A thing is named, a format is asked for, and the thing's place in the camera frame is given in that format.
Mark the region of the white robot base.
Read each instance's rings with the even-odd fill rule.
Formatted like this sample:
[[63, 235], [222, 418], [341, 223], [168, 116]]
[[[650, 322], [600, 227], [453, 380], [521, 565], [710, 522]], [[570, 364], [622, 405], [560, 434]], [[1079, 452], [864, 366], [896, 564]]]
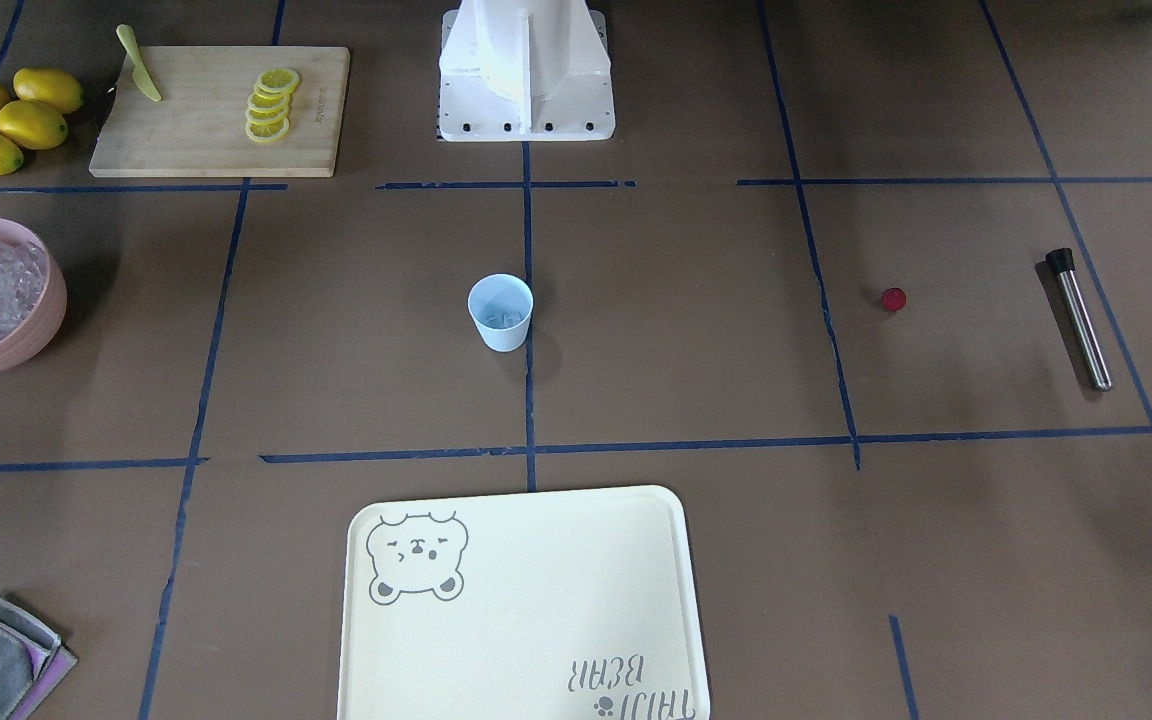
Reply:
[[447, 142], [608, 141], [607, 24], [585, 1], [462, 1], [444, 13], [435, 132]]

